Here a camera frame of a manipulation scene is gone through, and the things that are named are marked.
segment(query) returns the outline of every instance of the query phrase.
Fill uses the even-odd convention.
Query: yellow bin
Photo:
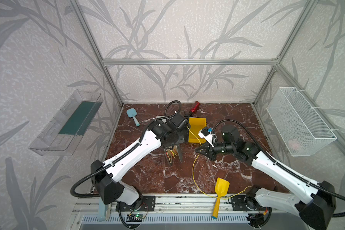
[[[191,131],[196,135],[198,138],[198,132],[207,126],[207,122],[205,118],[197,118],[197,117],[190,117],[189,124],[191,125]],[[199,143],[199,141],[203,144],[206,142],[205,139],[195,137],[191,132],[189,132],[188,142],[189,143]]]

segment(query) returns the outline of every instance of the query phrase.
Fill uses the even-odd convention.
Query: wallpaper
[[[124,102],[250,103],[271,66],[113,66]]]
[[[345,1],[317,4],[283,66],[345,136]]]
[[[74,154],[29,150],[75,89],[104,102]],[[64,229],[70,187],[101,158],[119,111],[67,1],[0,0],[0,229]]]
[[[306,1],[79,1],[103,58],[276,58]],[[124,102],[253,102],[270,66],[109,66]]]
[[[306,0],[79,3],[103,58],[276,58]]]
[[[318,1],[281,64],[345,135],[345,1]],[[282,86],[289,85],[277,72],[256,104],[279,159],[319,182],[330,182],[345,196],[345,156],[335,143],[311,156],[288,152],[266,111]],[[345,211],[345,202],[336,202],[336,212]],[[329,229],[345,230],[345,217],[332,218]]]

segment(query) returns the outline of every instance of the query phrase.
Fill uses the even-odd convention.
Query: white wire mesh basket
[[[292,156],[310,156],[336,135],[295,87],[280,87],[267,107]]]

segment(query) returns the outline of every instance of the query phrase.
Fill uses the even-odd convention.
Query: brown marble surface
[[[192,104],[183,104],[182,112],[188,111],[191,106]],[[126,104],[106,159],[118,154],[137,140],[152,117],[163,115],[165,107],[166,104]],[[140,127],[136,127],[133,118],[127,116],[129,108],[135,108],[137,111],[136,118],[140,122]],[[167,114],[171,114],[176,109],[177,104],[173,104]],[[267,140],[250,104],[201,104],[194,116],[206,118],[208,127],[213,127],[223,119],[237,120],[249,129],[265,150],[270,152]],[[235,126],[239,128],[244,140],[251,141],[244,129],[236,124]],[[222,141],[221,135],[218,135],[218,139]],[[197,156],[194,149],[198,146],[199,144],[192,143],[181,144],[184,162],[180,163],[179,159],[176,158],[173,160],[172,166],[166,162],[165,153],[160,147],[134,165],[124,175],[122,181],[137,187],[141,193],[199,192],[192,178],[192,165]],[[233,155],[218,154],[215,162],[203,155],[199,156],[195,163],[194,178],[201,190],[206,193],[214,193],[218,177],[230,182],[229,193],[240,192],[245,187],[252,185],[258,185],[269,190],[273,190],[277,185],[279,192],[286,191],[271,177],[251,166],[244,165]]]

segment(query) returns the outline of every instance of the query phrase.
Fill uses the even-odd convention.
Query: plastic scoop
[[[128,117],[133,117],[135,125],[139,126],[139,122],[138,122],[137,118],[135,118],[135,116],[137,115],[137,111],[135,111],[134,108],[128,109],[126,111],[126,114],[128,115]]]
[[[221,179],[220,177],[217,178],[216,181],[216,186],[215,186],[215,192],[217,194],[217,198],[216,199],[216,204],[215,204],[215,208],[213,209],[213,214],[212,214],[212,218],[217,219],[217,215],[219,214],[219,207],[220,207],[220,197],[225,196],[227,194],[227,190],[229,189],[229,185],[230,183],[224,179]]]

